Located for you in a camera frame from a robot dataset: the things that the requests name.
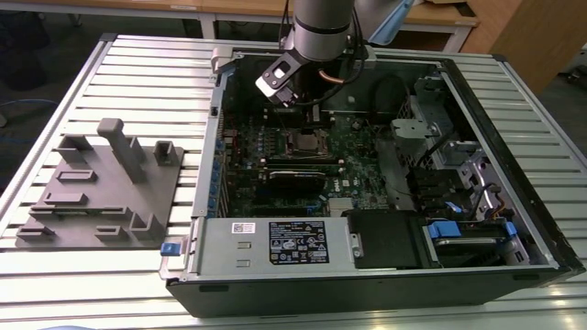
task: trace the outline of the desk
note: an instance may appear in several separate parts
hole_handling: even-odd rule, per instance
[[[294,3],[291,1],[290,14],[294,13]],[[217,38],[217,21],[279,23],[285,5],[286,0],[203,0],[199,16],[205,38]],[[471,28],[478,25],[479,19],[463,16],[454,5],[423,3],[411,9],[401,29],[450,34],[443,51],[459,52]]]
[[[0,2],[0,10],[198,19],[205,38],[215,39],[217,21],[279,23],[285,3],[286,0],[11,0]],[[478,25],[479,19],[462,16],[453,5],[423,3],[411,9],[402,30],[450,34],[443,50],[458,52]]]

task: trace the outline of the metal bracket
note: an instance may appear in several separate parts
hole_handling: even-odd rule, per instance
[[[222,73],[222,67],[233,62],[233,47],[222,46],[213,50],[213,58],[210,59],[213,65],[213,72]]]

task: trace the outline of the robotic arm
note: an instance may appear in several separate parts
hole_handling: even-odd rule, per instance
[[[267,98],[286,107],[314,105],[330,98],[357,80],[365,62],[346,79],[329,76],[322,67],[345,52],[353,53],[351,63],[358,59],[363,53],[363,31],[370,42],[391,43],[413,3],[414,0],[297,0],[287,42],[291,49],[257,80]],[[305,100],[305,86],[294,83],[295,75],[305,70],[318,70],[322,79],[337,85],[318,100]]]

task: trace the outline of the warning symbols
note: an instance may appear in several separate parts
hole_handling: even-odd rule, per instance
[[[270,222],[269,248],[274,265],[330,263],[325,222]]]
[[[295,239],[285,239],[283,240],[283,249],[285,250],[295,250]]]

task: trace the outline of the floor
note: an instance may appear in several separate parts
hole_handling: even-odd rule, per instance
[[[150,19],[138,17],[83,16],[83,26],[74,27],[65,14],[46,15],[46,29],[51,36],[51,45],[37,52],[49,75],[49,82],[42,87],[27,91],[11,91],[0,84],[0,101],[23,98],[42,98],[61,101],[87,57],[105,32],[143,34],[153,36],[198,36],[199,24],[178,19]],[[278,25],[251,23],[223,23],[219,36],[225,39],[275,41]],[[568,131],[584,153],[587,153],[587,115],[582,113],[587,105],[587,91],[557,78],[541,95],[545,106]],[[9,120],[0,128],[0,193],[7,186],[29,149],[37,140],[54,106],[47,104],[17,104],[0,108]]]

